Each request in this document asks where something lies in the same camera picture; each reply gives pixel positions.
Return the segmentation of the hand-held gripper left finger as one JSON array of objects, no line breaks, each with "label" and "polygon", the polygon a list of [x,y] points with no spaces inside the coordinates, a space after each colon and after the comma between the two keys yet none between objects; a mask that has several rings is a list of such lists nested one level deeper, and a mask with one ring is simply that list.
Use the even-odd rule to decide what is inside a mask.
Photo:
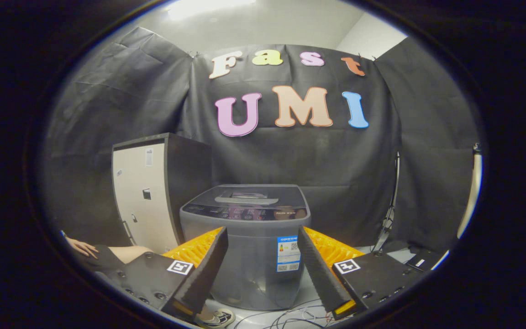
[{"label": "hand-held gripper left finger", "polygon": [[170,250],[146,252],[135,260],[96,272],[105,286],[153,317],[190,323],[210,296],[228,248],[225,227]]}]

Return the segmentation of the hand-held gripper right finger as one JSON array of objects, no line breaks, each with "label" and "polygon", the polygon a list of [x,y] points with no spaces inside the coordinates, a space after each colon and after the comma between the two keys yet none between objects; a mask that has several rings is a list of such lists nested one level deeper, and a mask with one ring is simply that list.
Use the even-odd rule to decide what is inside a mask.
[{"label": "hand-held gripper right finger", "polygon": [[424,276],[388,254],[360,252],[305,226],[299,227],[298,247],[324,309],[335,320],[394,301]]}]

